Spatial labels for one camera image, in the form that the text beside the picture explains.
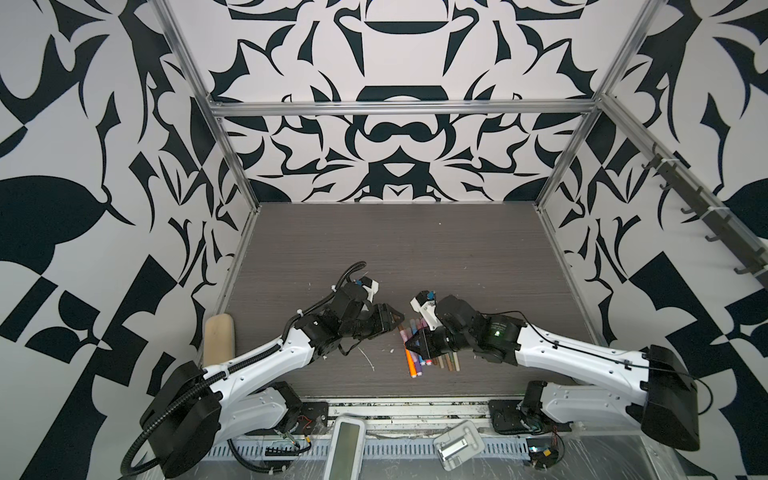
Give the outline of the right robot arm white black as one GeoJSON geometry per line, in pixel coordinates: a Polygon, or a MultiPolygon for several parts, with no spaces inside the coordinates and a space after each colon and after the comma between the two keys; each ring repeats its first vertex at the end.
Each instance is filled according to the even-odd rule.
{"type": "Polygon", "coordinates": [[[425,359],[469,350],[494,364],[554,372],[580,387],[535,387],[531,407],[556,423],[614,418],[636,424],[648,437],[682,451],[697,451],[698,386],[670,349],[616,350],[549,332],[520,312],[482,313],[449,295],[422,291],[410,306],[426,322],[406,347],[425,359]]]}

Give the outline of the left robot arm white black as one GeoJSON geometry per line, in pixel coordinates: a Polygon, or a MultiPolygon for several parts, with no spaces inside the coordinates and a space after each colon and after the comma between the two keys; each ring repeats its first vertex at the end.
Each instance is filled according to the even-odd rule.
{"type": "Polygon", "coordinates": [[[120,465],[122,478],[158,467],[167,478],[199,463],[209,450],[253,430],[289,429],[299,399],[278,377],[396,330],[404,315],[376,303],[377,282],[343,279],[309,309],[297,312],[276,339],[239,357],[177,367],[142,414],[141,432],[120,465]]]}

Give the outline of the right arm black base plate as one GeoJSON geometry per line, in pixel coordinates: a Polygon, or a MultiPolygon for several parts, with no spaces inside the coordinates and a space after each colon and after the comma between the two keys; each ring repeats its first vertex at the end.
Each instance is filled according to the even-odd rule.
{"type": "Polygon", "coordinates": [[[539,406],[530,406],[524,400],[490,400],[488,409],[492,428],[501,435],[543,435],[554,431],[572,431],[568,423],[555,422],[539,406]]]}

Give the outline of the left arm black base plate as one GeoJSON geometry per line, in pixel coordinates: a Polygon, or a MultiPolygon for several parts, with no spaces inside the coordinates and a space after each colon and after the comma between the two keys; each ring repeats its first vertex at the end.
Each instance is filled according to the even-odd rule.
{"type": "Polygon", "coordinates": [[[275,427],[271,427],[270,431],[298,435],[319,433],[326,428],[328,417],[328,402],[304,402],[300,406],[289,407],[283,418],[275,427]]]}

